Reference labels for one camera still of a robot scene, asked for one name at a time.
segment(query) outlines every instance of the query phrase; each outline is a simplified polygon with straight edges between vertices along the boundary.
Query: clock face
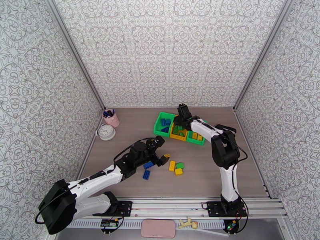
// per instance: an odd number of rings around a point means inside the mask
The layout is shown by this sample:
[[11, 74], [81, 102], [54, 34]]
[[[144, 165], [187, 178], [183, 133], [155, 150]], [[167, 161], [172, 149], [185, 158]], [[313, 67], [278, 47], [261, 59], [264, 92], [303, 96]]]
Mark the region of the clock face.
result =
[[105, 125], [100, 128], [99, 134], [102, 136], [107, 136], [113, 132], [113, 127], [110, 125]]

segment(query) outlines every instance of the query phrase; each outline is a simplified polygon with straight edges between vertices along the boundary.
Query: wooden floor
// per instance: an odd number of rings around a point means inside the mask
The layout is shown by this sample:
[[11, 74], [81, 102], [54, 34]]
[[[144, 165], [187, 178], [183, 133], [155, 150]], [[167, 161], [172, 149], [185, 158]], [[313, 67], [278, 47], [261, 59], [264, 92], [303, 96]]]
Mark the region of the wooden floor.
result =
[[[135, 141], [153, 136], [153, 126], [159, 112], [177, 114], [176, 108], [118, 108], [120, 125], [116, 128], [116, 137], [111, 141], [96, 138], [82, 177], [90, 176], [112, 164], [114, 156]], [[190, 108], [192, 115], [198, 115], [209, 124], [223, 124], [237, 129], [237, 144], [248, 152], [238, 123], [231, 108]], [[153, 166], [149, 180], [142, 179], [144, 168], [127, 180], [108, 187], [117, 197], [216, 197], [221, 194], [221, 178], [215, 165], [211, 146], [204, 146], [165, 137], [164, 145], [157, 150], [159, 156], [169, 153], [170, 159], [184, 163], [184, 172], [175, 176], [168, 171], [169, 163]], [[266, 196], [262, 181], [251, 156], [238, 165], [238, 189], [240, 195]]]

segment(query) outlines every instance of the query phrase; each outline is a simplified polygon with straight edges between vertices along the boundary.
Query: blue lego brick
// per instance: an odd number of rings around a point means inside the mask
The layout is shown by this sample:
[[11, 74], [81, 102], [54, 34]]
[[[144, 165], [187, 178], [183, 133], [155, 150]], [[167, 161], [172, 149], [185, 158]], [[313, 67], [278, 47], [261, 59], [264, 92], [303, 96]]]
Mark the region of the blue lego brick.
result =
[[168, 132], [169, 132], [169, 127], [163, 128], [163, 129], [161, 130], [161, 132], [168, 133]]
[[165, 119], [165, 118], [162, 118], [162, 119], [161, 119], [161, 126], [162, 126], [162, 127], [167, 126], [167, 123], [166, 123], [166, 119]]
[[145, 170], [142, 178], [145, 180], [149, 180], [149, 176], [150, 176], [150, 171]]
[[152, 162], [148, 162], [146, 164], [143, 165], [144, 169], [147, 170], [148, 168], [154, 166], [154, 164]]

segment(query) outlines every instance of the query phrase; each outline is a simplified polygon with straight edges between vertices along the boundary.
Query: pink pad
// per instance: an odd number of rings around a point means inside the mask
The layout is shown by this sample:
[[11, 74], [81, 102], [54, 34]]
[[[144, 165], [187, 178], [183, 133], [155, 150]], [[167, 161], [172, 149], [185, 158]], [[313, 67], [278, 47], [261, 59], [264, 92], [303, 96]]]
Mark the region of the pink pad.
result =
[[142, 222], [141, 236], [144, 238], [174, 238], [176, 223], [173, 220], [146, 219]]

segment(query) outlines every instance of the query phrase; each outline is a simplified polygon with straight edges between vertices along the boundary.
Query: yellow lego brick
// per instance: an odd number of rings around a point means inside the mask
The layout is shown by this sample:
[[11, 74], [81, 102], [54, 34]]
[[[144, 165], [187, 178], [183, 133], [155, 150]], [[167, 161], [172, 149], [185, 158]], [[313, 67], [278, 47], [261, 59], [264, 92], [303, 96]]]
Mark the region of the yellow lego brick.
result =
[[197, 139], [197, 136], [198, 136], [198, 134], [197, 134], [197, 133], [193, 133], [193, 134], [192, 134], [192, 138], [193, 138], [194, 140], [196, 140], [196, 139]]
[[182, 175], [183, 174], [182, 168], [178, 168], [174, 170], [174, 173], [176, 174], [176, 176]]
[[175, 161], [170, 161], [169, 171], [170, 172], [174, 172], [175, 167], [176, 167], [176, 162]]

